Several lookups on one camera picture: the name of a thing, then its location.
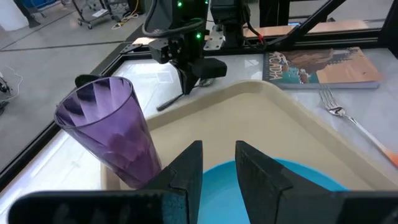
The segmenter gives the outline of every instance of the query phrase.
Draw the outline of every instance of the silver fork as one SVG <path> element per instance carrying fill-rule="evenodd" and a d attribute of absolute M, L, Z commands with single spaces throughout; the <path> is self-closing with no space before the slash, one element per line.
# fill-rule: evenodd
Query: silver fork
<path fill-rule="evenodd" d="M 398 167 L 398 154 L 389 150 L 384 146 L 376 137 L 374 137 L 369 131 L 367 131 L 362 125 L 360 125 L 354 118 L 348 116 L 342 106 L 340 106 L 329 87 L 326 85 L 320 85 L 319 95 L 321 96 L 322 102 L 329 113 L 339 116 L 340 118 L 346 118 L 355 124 L 378 148 L 379 150 L 395 165 Z"/>

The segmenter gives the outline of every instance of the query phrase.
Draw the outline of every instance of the white table surface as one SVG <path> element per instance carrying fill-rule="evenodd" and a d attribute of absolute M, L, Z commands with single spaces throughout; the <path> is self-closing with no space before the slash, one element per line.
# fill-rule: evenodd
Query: white table surface
<path fill-rule="evenodd" d="M 389 149 L 398 152 L 398 63 L 387 49 L 364 50 L 364 53 L 384 75 L 381 86 L 374 90 L 333 90 L 338 102 L 368 131 Z M 262 78 L 262 55 L 222 56 L 227 76 L 206 88 L 197 88 L 173 107 L 192 101 L 211 91 L 224 88 L 239 80 Z M 155 115 L 156 106 L 180 93 L 175 69 L 153 60 L 125 62 L 116 76 L 133 82 L 141 108 L 146 117 Z M 357 145 L 384 172 L 398 178 L 397 170 L 349 122 L 325 111 L 316 90 L 286 90 L 340 134 Z M 15 199 L 40 190 L 101 190 L 100 162 L 83 146 L 60 131 L 36 158 L 4 189 L 0 195 L 0 223 L 7 223 L 9 207 Z"/>

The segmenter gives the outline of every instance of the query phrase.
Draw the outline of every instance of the book cover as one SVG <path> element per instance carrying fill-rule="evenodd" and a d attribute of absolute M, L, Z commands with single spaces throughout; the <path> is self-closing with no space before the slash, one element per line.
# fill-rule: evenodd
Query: book cover
<path fill-rule="evenodd" d="M 279 86 L 378 83 L 382 78 L 359 47 L 267 52 L 264 63 L 263 80 Z"/>

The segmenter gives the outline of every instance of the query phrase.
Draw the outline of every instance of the blue plate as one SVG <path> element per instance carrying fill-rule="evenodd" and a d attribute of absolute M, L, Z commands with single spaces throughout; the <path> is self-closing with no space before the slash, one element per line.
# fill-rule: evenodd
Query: blue plate
<path fill-rule="evenodd" d="M 284 159 L 276 161 L 328 190 L 348 190 L 315 169 Z M 236 177 L 235 161 L 218 165 L 203 174 L 198 223 L 250 223 Z"/>

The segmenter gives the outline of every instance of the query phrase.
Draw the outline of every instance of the cable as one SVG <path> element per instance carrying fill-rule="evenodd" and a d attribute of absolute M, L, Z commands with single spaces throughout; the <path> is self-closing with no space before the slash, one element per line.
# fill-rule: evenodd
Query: cable
<path fill-rule="evenodd" d="M 144 33 L 145 36 L 152 37 L 152 38 L 164 38 L 164 37 L 170 37 L 170 36 L 173 36 L 176 34 L 184 34 L 187 32 L 191 32 L 191 31 L 194 31 L 201 27 L 206 26 L 206 21 L 204 19 L 194 18 L 194 19 L 191 19 L 191 21 L 190 21 L 193 23 L 190 25 L 187 25 L 187 26 L 179 27 L 176 29 L 169 29 L 169 30 L 161 31 L 161 32 L 148 32 L 147 31 L 148 23 L 149 23 L 150 19 L 152 18 L 152 16 L 154 15 L 157 1 L 158 0 L 152 1 L 152 5 L 150 6 L 147 18 L 145 19 L 144 25 L 142 26 L 142 33 Z"/>
<path fill-rule="evenodd" d="M 260 33 L 258 33 L 254 28 L 253 28 L 253 26 L 251 25 L 251 23 L 250 23 L 250 15 L 248 14 L 248 12 L 249 12 L 249 10 L 250 9 L 248 9 L 248 5 L 246 4 L 245 6 L 244 6 L 246 9 L 243 9 L 243 19 L 244 19 L 244 21 L 246 22 L 246 24 L 248 25 L 248 29 L 253 33 L 253 34 L 255 34 L 257 37 L 258 37 L 258 39 L 259 39 L 259 41 L 260 41 L 260 43 L 262 44 L 262 45 L 265 45 L 265 43 L 264 43 L 264 37 L 260 34 Z"/>
<path fill-rule="evenodd" d="M 255 49 L 255 47 L 252 44 L 250 44 L 250 42 L 249 42 L 247 37 L 243 37 L 243 40 L 250 48 Z"/>
<path fill-rule="evenodd" d="M 116 23 L 115 25 L 112 26 L 112 30 L 116 30 L 120 27 L 122 27 L 127 21 L 129 21 L 130 19 L 136 19 L 138 18 L 138 14 L 136 13 L 137 9 L 138 9 L 138 4 L 139 4 L 139 0 L 137 0 L 136 2 L 136 8 L 130 13 L 130 15 L 123 17 L 123 19 Z"/>
<path fill-rule="evenodd" d="M 7 99 L 5 99 L 5 100 L 0 100 L 0 103 L 6 102 L 6 101 L 10 101 L 10 100 L 16 98 L 17 96 L 19 96 L 19 86 L 21 85 L 22 81 L 24 80 L 24 77 L 18 75 L 14 69 L 12 69 L 12 68 L 10 68 L 10 67 L 8 67 L 8 66 L 6 66 L 6 67 L 9 68 L 9 69 L 11 69 L 11 70 L 14 72 L 14 75 L 15 75 L 15 76 L 18 76 L 19 78 L 21 78 L 21 80 L 19 81 L 18 86 L 17 86 L 17 95 L 12 96 L 12 97 L 9 97 L 9 98 L 7 98 Z"/>

